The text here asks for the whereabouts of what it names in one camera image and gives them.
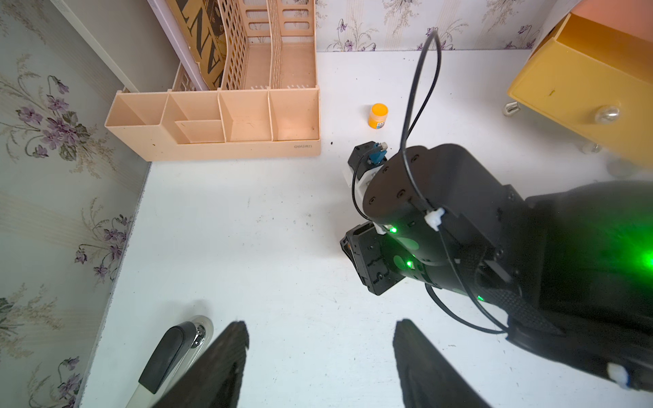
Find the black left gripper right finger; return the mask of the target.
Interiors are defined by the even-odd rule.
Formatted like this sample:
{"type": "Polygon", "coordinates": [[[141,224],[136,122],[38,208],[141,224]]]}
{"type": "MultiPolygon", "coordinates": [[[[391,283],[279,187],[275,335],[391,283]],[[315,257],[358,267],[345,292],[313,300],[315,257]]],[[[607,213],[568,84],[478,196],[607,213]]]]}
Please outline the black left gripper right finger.
{"type": "Polygon", "coordinates": [[[393,348],[404,406],[489,406],[412,321],[396,323],[393,348]]]}

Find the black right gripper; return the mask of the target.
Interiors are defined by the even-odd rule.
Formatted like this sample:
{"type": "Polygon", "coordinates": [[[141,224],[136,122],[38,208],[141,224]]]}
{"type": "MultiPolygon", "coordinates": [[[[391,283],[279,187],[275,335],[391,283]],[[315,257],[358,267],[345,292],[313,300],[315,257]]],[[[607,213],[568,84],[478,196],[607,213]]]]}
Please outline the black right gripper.
{"type": "Polygon", "coordinates": [[[388,235],[377,233],[373,223],[350,229],[340,246],[370,293],[380,296],[404,279],[408,251],[388,235]]]}

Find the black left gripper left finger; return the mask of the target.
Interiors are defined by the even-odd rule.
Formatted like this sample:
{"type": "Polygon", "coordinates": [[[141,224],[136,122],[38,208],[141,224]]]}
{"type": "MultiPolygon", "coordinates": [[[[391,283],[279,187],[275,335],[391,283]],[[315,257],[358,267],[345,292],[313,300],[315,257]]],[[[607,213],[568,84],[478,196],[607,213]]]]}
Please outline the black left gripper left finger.
{"type": "Polygon", "coordinates": [[[233,321],[155,406],[236,407],[248,349],[249,335],[246,323],[233,321]]]}

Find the yellow drawer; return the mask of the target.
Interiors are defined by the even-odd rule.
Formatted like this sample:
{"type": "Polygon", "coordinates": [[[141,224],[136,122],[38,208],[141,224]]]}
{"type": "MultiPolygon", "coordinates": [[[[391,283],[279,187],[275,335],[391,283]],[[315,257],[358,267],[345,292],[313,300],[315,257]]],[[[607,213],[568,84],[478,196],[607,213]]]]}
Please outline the yellow drawer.
{"type": "Polygon", "coordinates": [[[508,96],[641,168],[652,166],[652,44],[569,14],[508,96]]]}

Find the pink top drawer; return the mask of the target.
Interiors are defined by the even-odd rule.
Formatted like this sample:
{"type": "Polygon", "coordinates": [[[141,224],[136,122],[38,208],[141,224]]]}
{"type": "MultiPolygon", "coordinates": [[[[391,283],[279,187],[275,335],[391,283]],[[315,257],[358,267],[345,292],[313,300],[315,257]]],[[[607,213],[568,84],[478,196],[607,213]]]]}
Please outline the pink top drawer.
{"type": "Polygon", "coordinates": [[[573,15],[652,42],[652,0],[584,0],[573,15]]]}

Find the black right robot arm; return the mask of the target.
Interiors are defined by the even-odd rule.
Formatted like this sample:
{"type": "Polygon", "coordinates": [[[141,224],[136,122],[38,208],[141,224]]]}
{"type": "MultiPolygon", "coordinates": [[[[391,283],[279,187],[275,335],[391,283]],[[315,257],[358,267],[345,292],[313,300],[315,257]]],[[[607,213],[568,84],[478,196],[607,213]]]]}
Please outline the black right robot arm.
{"type": "Polygon", "coordinates": [[[652,184],[522,198],[457,144],[353,149],[365,223],[340,245],[381,295],[403,279],[505,312],[493,332],[545,359],[652,389],[652,184]]]}

